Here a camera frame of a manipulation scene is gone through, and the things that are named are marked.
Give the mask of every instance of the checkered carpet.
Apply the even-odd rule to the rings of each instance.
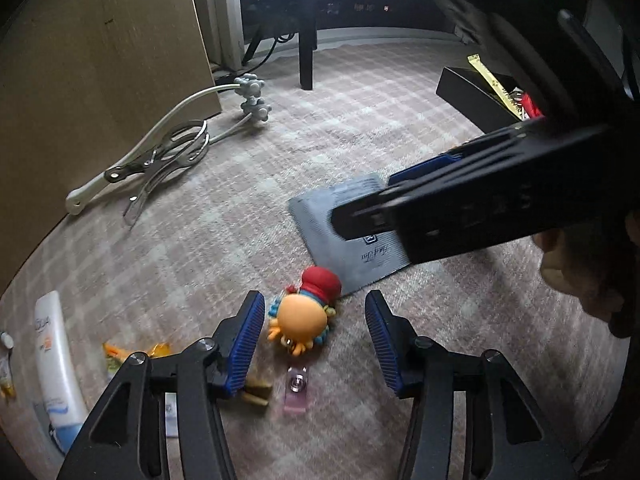
[[[55,477],[33,414],[40,399],[33,308],[57,289],[72,359],[89,407],[107,377],[101,343],[129,349],[168,341],[175,351],[213,332],[247,290],[267,301],[298,283],[311,264],[287,200],[356,174],[383,177],[479,135],[434,94],[443,66],[464,63],[453,44],[342,46],[316,53],[312,92],[298,87],[298,60],[259,75],[273,104],[268,123],[215,145],[191,171],[156,191],[130,231],[128,192],[98,199],[67,218],[32,254],[0,300],[2,327],[16,339],[18,399],[0,404],[15,449],[40,480]],[[238,120],[240,98],[222,96],[212,129]],[[453,351],[500,349],[550,417],[569,452],[578,449],[616,396],[626,343],[538,277],[529,240],[409,267],[380,288],[395,313]],[[338,304],[328,345],[310,356],[312,406],[282,414],[287,357],[261,337],[252,373],[275,384],[264,413],[223,406],[238,478],[389,480],[396,477],[410,401],[385,387],[364,321],[366,290]],[[463,408],[457,398],[457,408]],[[464,426],[456,413],[450,476],[462,468]],[[177,443],[169,444],[180,478]]]

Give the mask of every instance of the wooden panel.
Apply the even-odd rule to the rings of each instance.
[[[66,194],[212,86],[193,0],[27,0],[0,43],[0,291]],[[176,122],[219,113],[213,94]]]

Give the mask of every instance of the white lotion bottle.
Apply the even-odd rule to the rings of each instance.
[[[60,295],[56,290],[36,301],[35,332],[42,399],[54,437],[66,454],[88,413],[71,362]]]

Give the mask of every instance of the metal screw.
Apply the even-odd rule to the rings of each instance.
[[[306,388],[306,380],[304,375],[295,374],[292,378],[290,378],[289,388],[294,393],[300,393],[302,390],[304,390]]]
[[[426,350],[433,346],[433,339],[429,339],[427,336],[421,335],[414,339],[414,345],[416,348]]]
[[[146,355],[144,352],[133,352],[133,354],[129,356],[129,361],[134,366],[141,365],[143,362],[145,362],[145,359]]]
[[[198,348],[200,348],[200,350],[203,350],[205,352],[208,352],[209,350],[213,350],[216,346],[218,345],[210,337],[203,337],[198,341]]]

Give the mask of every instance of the pink plastic clip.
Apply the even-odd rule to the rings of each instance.
[[[287,383],[284,391],[284,412],[291,415],[301,415],[306,412],[308,400],[306,390],[308,386],[308,372],[305,368],[289,368]]]

